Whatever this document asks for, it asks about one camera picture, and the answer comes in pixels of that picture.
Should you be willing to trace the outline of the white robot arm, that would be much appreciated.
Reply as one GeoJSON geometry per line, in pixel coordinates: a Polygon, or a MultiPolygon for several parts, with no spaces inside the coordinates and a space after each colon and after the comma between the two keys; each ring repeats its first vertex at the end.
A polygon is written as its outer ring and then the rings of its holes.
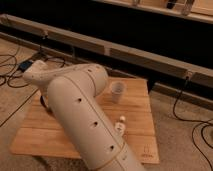
{"type": "Polygon", "coordinates": [[[47,98],[48,107],[90,171],[146,171],[95,100],[108,82],[103,66],[50,69],[37,60],[23,79],[47,98]]]}

